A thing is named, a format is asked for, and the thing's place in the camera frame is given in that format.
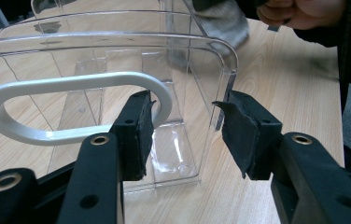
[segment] white handle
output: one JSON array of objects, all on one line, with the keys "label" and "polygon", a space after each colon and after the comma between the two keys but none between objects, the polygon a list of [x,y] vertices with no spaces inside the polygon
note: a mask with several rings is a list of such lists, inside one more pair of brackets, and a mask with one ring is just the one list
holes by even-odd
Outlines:
[{"label": "white handle", "polygon": [[59,146],[79,143],[94,133],[108,132],[111,125],[91,126],[61,131],[47,132],[18,123],[6,111],[4,102],[23,95],[42,94],[59,91],[77,91],[111,86],[135,85],[153,91],[161,106],[153,113],[155,128],[164,123],[172,110],[169,89],[155,77],[136,72],[117,72],[97,75],[58,77],[31,81],[12,82],[0,86],[0,133],[14,140],[39,146]]}]

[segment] light wood surface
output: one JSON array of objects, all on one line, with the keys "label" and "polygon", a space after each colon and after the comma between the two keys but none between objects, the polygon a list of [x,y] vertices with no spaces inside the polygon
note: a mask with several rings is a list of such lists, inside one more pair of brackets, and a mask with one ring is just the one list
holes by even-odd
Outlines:
[{"label": "light wood surface", "polygon": [[[292,30],[268,31],[249,21],[250,37],[237,50],[239,74],[233,89],[251,94],[284,124],[283,133],[317,138],[343,164],[342,123],[336,49],[307,43]],[[0,83],[3,80],[0,61]],[[11,111],[24,122],[46,128],[29,106]],[[49,169],[51,147],[34,147],[0,135],[0,171],[29,167],[37,176]],[[278,223],[270,182],[243,179],[217,133],[202,181],[128,193],[126,223]]]}]

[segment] human hand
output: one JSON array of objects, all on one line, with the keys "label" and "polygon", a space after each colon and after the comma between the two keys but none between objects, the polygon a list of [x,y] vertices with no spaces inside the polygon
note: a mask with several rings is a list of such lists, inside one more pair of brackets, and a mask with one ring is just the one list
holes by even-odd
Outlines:
[{"label": "human hand", "polygon": [[309,30],[336,26],[345,8],[345,0],[269,0],[257,14],[268,25]]}]

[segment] transparent basket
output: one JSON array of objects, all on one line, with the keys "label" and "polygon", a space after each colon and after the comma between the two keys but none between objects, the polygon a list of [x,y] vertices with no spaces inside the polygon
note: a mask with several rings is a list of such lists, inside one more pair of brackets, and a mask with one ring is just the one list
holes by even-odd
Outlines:
[{"label": "transparent basket", "polygon": [[[15,81],[139,72],[164,83],[172,96],[171,114],[152,136],[147,176],[125,183],[126,192],[200,179],[222,122],[212,102],[226,100],[237,70],[228,44],[202,35],[190,14],[164,11],[82,13],[14,25],[0,32],[0,59],[7,65],[4,74]],[[141,90],[121,86],[30,95],[22,102],[36,107],[45,127],[25,125],[56,131],[111,124],[129,96]],[[13,118],[17,103],[5,104]],[[79,146],[54,147],[48,172],[74,161]]]}]

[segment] finger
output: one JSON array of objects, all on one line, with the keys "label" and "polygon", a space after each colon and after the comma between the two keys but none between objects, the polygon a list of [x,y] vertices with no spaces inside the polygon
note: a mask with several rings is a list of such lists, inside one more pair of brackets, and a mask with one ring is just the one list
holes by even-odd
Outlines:
[{"label": "finger", "polygon": [[272,21],[281,21],[289,19],[293,16],[292,7],[258,7],[259,12],[267,19]]},{"label": "finger", "polygon": [[284,23],[284,20],[271,20],[267,17],[265,17],[261,12],[260,9],[257,9],[257,15],[260,18],[261,21],[264,23],[271,25],[271,26],[281,26]]},{"label": "finger", "polygon": [[265,3],[268,7],[292,7],[294,1],[292,0],[269,0]]}]

